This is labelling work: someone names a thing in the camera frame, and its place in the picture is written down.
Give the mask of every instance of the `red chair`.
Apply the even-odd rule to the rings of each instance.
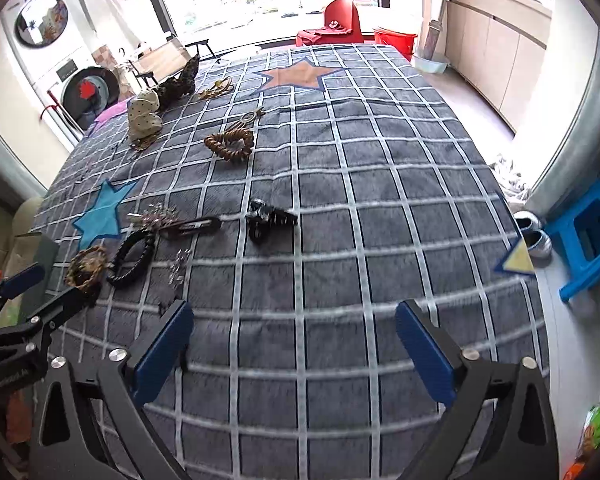
[[[326,34],[324,31],[322,34],[318,34],[319,38],[313,38],[310,44],[331,44],[331,43],[364,43],[365,40],[362,37],[362,31],[360,29],[360,17],[358,16],[358,9],[353,3],[353,0],[333,0],[324,9],[324,27],[329,27],[332,22],[338,22],[343,28],[349,28],[351,32],[349,34]],[[296,35],[296,46],[303,46],[307,44],[302,41],[302,34],[304,30],[301,30]]]

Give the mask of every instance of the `metal screw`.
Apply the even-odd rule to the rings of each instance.
[[[122,361],[126,357],[126,350],[124,348],[114,348],[109,352],[109,359],[112,361]]]
[[[477,361],[478,359],[480,359],[480,352],[468,348],[467,350],[462,350],[462,356],[465,359],[469,359],[469,361]]]
[[[62,368],[66,364],[66,358],[62,356],[56,357],[53,361],[51,361],[52,368]]]
[[[530,370],[533,370],[534,368],[538,368],[538,363],[536,363],[536,360],[533,359],[532,357],[523,357],[522,365],[523,365],[523,367],[529,368]]]

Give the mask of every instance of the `red bucket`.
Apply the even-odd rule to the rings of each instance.
[[[413,55],[413,42],[417,34],[404,34],[387,28],[378,27],[374,29],[374,37],[377,44],[391,45],[402,54],[407,61],[411,61]]]

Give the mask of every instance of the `black scrunchie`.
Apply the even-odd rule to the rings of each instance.
[[[131,269],[118,275],[118,271],[125,261],[126,255],[135,244],[140,240],[144,240],[144,251],[140,255],[140,259]],[[140,229],[131,233],[118,248],[118,252],[113,257],[109,266],[107,281],[115,288],[125,288],[137,280],[149,267],[151,258],[154,256],[155,249],[155,232],[150,229]]]

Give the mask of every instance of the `blue star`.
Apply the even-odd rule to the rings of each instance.
[[[78,250],[81,251],[91,245],[96,238],[119,238],[120,224],[116,207],[127,196],[136,182],[126,184],[118,190],[113,189],[109,179],[100,186],[95,204],[73,222],[74,227],[82,233]]]

